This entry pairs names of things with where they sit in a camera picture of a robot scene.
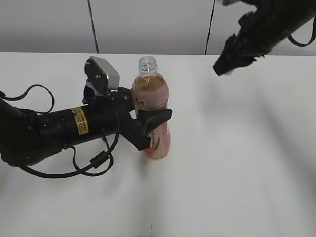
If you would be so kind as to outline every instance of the yellow warning label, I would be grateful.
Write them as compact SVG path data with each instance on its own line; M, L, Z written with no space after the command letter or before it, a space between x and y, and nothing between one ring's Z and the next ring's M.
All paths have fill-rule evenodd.
M84 135L89 133L89 127L87 123L87 118L85 117L85 114L81 107L73 108L71 109L74 113L74 118L76 120L78 134Z

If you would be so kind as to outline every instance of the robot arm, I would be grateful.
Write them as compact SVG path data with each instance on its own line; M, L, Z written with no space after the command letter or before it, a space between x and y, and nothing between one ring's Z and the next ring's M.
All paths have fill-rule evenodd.
M88 76L84 89L85 105L77 108L50 112L51 108L39 114L33 110L15 108L5 101L22 99L31 88L41 85L31 86L26 93L16 98L8 98L0 92L0 152L3 161L44 178L86 174L91 168L98 168L111 158L111 151L120 134L138 150L143 150L150 146L148 134L171 119L172 110L164 109L139 110L138 119L133 120L129 113L135 109L131 91L119 87L119 75L105 59L90 57L85 64L85 72ZM54 98L50 95L53 107ZM44 174L29 168L62 149L74 149L74 145L104 139L110 134L116 134L112 146L107 152L102 151L93 158L84 169L74 164L74 172Z
M236 2L226 0L225 5ZM245 14L240 20L239 34L230 36L213 69L217 75L238 67L245 67L255 58L268 54L282 40L289 39L302 25L316 16L315 0L241 0L257 7L256 12ZM311 42L315 39L313 31Z

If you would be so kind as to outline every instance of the plastic bottle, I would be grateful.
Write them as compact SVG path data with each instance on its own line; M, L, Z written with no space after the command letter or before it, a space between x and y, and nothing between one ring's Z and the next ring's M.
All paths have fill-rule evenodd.
M139 75L132 87L132 97L136 114L141 110L166 109L169 100L169 88L163 76L157 72L156 60L145 56L139 60ZM144 150L150 158L164 157L170 148L168 123L156 128L151 134L151 146Z

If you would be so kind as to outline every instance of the black cable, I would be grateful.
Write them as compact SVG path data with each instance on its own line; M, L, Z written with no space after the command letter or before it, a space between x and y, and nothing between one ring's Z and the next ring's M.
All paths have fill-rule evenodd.
M0 97L4 100L8 100L8 101L18 101L18 100L22 100L25 98L25 96L27 96L27 94L30 92L30 90L34 87L41 87L41 88L44 88L50 95L51 97L51 107L50 109L47 111L47 112L40 112L40 111L35 111L35 113L37 114L48 114L49 112L51 112L55 106L55 98L54 98L54 95L50 92L49 89L47 89L45 86L43 85L31 85L22 95L20 96L17 96L17 97L6 97L6 95L2 92L0 94Z
M109 143L108 143L108 140L106 139L105 135L102 135L102 140L105 142L108 150L106 151L105 153L105 157L109 157L110 159L110 162L109 162L109 166L106 170L102 171L102 172L99 172L99 173L89 173L89 172L83 172L82 174L85 175L85 176L89 176L89 177L97 177L97 176L100 176L100 175L103 175L105 174L106 172L109 171L109 169L111 169L111 167L113 166L113 163L114 163L114 160L113 160L113 156L111 154L111 152L113 151L114 147L117 145L118 143L118 140L119 140L119 131L120 131L120 122L119 122L119 115L118 115L118 112L116 110L116 108L113 106L113 109L114 109L114 113L116 115L116 122L117 122L117 132L115 134L115 138L113 140L113 143L111 145L111 147L109 147ZM78 165L76 164L76 160L75 160L75 157L73 157L73 166L76 170L80 170L80 168L78 167Z
M95 48L96 48L96 50L97 50L97 53L99 53L98 40L97 40L97 35L96 35L96 33L95 33L95 28L94 28L94 22L93 22L93 17L92 17L92 10L91 10L90 0L87 0L87 2L88 2L89 14L90 14L90 21L91 21L91 25L92 25L92 32L93 32L93 37L94 37L94 44L95 44Z
M213 3L211 19L210 19L210 22L209 22L209 28L208 28L208 35L207 35L207 42L206 42L205 55L207 54L209 37L210 37L210 35L211 35L211 27L212 27L212 21L213 21L214 9L215 9L215 2L216 2L216 0L214 0L214 3Z
M67 148L71 148L74 150L74 155L73 158L76 156L76 149L73 146L69 146ZM63 178L70 178L70 177L74 177L76 175L82 174L83 172L86 172L90 169L93 168L93 165L90 164L87 167L74 171L74 172L70 172L70 173L65 173L65 174L46 174L46 173L42 173L36 170L33 170L27 166L18 166L20 169L24 170L25 172L29 173L29 174L33 174L37 177L40 178L47 178L47 179L63 179Z
M297 41L293 38L292 35L290 35L290 36L288 37L288 39L291 41L292 44L294 44L295 46L298 46L298 47L306 47L306 46L310 45L311 43L313 43L314 40L316 39L316 17L314 17L314 21L313 21L312 37L311 37L310 41L309 41L307 44L297 42Z

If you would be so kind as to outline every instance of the table surface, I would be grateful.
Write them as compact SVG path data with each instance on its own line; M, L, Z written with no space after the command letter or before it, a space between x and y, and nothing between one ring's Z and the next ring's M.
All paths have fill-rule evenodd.
M8 96L31 84L54 110L81 105L89 54L0 53ZM140 55L106 55L131 88ZM170 88L171 150L141 156L124 138L104 176L47 180L0 162L1 236L316 235L316 57L267 56L217 77L217 56L157 55ZM35 88L17 107L45 111ZM85 166L104 150L77 146ZM72 171L72 152L34 166Z

